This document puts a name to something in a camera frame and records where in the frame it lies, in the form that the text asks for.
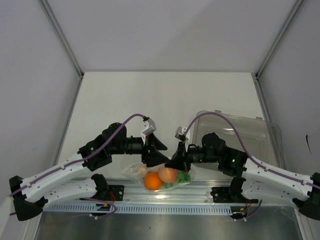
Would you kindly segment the green lettuce leaf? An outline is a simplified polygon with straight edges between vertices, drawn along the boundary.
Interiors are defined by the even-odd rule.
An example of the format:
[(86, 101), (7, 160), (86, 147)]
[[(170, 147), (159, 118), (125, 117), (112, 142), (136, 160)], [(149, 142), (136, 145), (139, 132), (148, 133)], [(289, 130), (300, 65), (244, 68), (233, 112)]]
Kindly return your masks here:
[(192, 177), (189, 172), (179, 171), (176, 179), (172, 183), (164, 183), (163, 189), (174, 189), (189, 184)]

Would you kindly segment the peach fruit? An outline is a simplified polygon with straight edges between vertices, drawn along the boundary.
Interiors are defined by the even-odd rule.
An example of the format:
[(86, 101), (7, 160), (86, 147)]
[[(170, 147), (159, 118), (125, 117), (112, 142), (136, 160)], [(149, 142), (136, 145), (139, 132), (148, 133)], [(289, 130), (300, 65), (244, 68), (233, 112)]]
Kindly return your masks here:
[(174, 168), (162, 166), (157, 171), (159, 178), (167, 184), (171, 184), (176, 181), (178, 172)]

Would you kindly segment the clear zip top bag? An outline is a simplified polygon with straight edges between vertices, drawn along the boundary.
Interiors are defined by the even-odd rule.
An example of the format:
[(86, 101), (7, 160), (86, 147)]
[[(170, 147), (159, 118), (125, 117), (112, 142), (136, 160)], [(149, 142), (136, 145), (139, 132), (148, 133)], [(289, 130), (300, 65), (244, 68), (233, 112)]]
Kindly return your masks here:
[(163, 192), (190, 184), (195, 178), (195, 171), (185, 172), (160, 164), (147, 167), (145, 164), (131, 164), (121, 174), (144, 187), (148, 191)]

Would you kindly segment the orange fruit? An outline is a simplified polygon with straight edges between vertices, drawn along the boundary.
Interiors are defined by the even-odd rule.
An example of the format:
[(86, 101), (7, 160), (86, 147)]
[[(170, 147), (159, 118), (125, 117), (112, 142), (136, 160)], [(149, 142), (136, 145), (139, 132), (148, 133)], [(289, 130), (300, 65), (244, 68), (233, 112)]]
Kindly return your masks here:
[(151, 191), (159, 190), (163, 185), (157, 172), (149, 172), (144, 178), (144, 186)]

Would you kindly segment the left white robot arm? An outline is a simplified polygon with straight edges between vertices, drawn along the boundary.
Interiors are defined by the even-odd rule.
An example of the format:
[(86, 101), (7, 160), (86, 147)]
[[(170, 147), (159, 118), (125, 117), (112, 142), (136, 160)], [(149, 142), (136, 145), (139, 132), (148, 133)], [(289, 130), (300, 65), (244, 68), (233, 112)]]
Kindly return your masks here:
[(140, 155), (149, 167), (165, 163), (167, 157), (161, 152), (168, 148), (154, 131), (153, 125), (144, 122), (139, 137), (128, 137), (127, 128), (115, 122), (66, 161), (32, 177), (10, 178), (17, 219), (30, 220), (57, 203), (86, 198), (111, 200), (107, 180), (95, 171), (111, 164), (113, 155)]

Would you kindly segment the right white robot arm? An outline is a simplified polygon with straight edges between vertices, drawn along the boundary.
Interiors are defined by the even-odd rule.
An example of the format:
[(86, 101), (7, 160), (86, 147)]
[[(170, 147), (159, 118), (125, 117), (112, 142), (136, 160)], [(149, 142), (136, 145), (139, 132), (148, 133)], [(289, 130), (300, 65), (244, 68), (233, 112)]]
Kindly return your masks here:
[(229, 187), (214, 189), (218, 203), (269, 203), (297, 208), (303, 216), (320, 219), (320, 175), (303, 175), (267, 164), (245, 151), (226, 145), (215, 133), (202, 137), (202, 146), (178, 143), (165, 167), (189, 172), (192, 164), (217, 163), (218, 170), (232, 178)]

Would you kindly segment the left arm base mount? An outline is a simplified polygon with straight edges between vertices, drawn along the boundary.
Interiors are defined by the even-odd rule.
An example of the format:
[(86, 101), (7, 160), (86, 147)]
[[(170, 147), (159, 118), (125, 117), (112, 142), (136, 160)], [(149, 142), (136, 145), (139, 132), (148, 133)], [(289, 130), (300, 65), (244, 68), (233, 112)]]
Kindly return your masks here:
[(102, 193), (97, 192), (91, 198), (95, 200), (103, 200), (103, 201), (109, 201), (109, 202), (116, 202), (116, 201), (121, 202), (124, 198), (124, 192), (125, 192), (124, 185), (112, 184), (112, 185), (109, 185), (108, 191), (102, 192)]

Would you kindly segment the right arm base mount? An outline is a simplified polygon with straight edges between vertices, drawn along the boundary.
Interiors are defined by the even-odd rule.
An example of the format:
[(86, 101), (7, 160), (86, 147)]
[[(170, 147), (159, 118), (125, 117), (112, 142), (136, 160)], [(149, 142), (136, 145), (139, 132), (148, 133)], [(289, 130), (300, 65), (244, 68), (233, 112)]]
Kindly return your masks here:
[(229, 187), (224, 186), (212, 187), (210, 195), (212, 196), (214, 203), (257, 204), (259, 202), (258, 199), (245, 198), (240, 193), (232, 195), (229, 193)]

